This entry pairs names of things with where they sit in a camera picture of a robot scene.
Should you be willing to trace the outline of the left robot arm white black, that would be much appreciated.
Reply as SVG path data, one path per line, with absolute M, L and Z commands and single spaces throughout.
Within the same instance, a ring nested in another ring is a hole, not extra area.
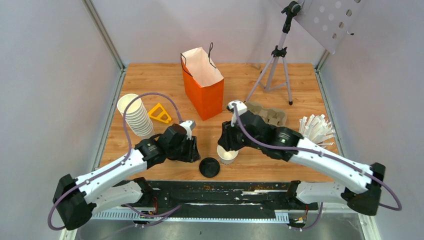
M 193 135 L 196 124 L 186 120 L 169 126 L 164 133 L 143 139 L 122 157 L 90 173 L 73 178 L 62 176 L 53 195 L 53 207 L 47 218 L 52 230 L 53 212 L 57 211 L 67 230 L 75 230 L 87 223 L 94 214 L 113 208 L 118 200 L 149 206 L 153 201 L 151 190 L 141 181 L 127 186 L 116 185 L 125 178 L 162 164 L 166 159 L 193 163 L 200 159 L 197 138 Z

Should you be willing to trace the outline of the black coffee cup lid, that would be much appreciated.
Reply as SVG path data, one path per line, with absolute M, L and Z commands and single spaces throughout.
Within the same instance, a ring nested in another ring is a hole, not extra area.
M 213 157 L 206 157 L 199 164 L 199 172 L 206 178 L 216 177 L 220 170 L 220 163 Z

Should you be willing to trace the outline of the white paper coffee cup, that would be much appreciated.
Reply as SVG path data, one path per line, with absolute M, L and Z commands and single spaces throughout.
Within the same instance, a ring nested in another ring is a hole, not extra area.
M 217 150 L 217 154 L 218 154 L 220 162 L 224 165 L 230 165 L 239 154 L 238 150 L 226 151 L 220 145 L 217 146 L 216 150 Z

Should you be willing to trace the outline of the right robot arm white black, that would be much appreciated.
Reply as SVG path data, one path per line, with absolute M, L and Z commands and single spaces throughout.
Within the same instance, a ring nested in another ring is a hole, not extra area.
M 244 147 L 257 149 L 271 159 L 299 164 L 335 180 L 333 186 L 292 181 L 296 189 L 285 195 L 290 208 L 332 202 L 346 204 L 364 215 L 377 214 L 386 171 L 383 164 L 367 165 L 349 160 L 318 146 L 291 128 L 268 124 L 250 111 L 239 117 L 241 124 L 231 121 L 221 124 L 222 133 L 217 143 L 226 151 Z

